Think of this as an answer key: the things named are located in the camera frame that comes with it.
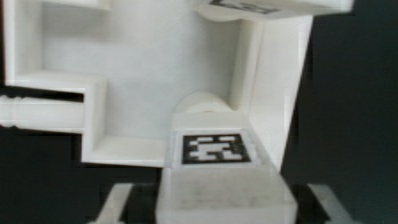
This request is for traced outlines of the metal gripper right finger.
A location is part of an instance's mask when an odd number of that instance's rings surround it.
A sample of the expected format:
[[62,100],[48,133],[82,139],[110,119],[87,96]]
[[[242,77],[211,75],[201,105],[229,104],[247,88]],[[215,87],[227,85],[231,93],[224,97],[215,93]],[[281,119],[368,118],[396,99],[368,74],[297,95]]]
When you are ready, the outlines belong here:
[[293,195],[298,203],[295,224],[364,224],[354,219],[325,184],[297,185]]

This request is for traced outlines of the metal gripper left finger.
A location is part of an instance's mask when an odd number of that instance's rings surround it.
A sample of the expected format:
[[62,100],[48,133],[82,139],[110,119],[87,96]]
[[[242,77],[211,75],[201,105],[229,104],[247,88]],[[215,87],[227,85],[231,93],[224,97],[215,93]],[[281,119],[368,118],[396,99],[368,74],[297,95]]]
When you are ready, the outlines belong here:
[[107,194],[96,219],[87,224],[153,224],[156,186],[115,183]]

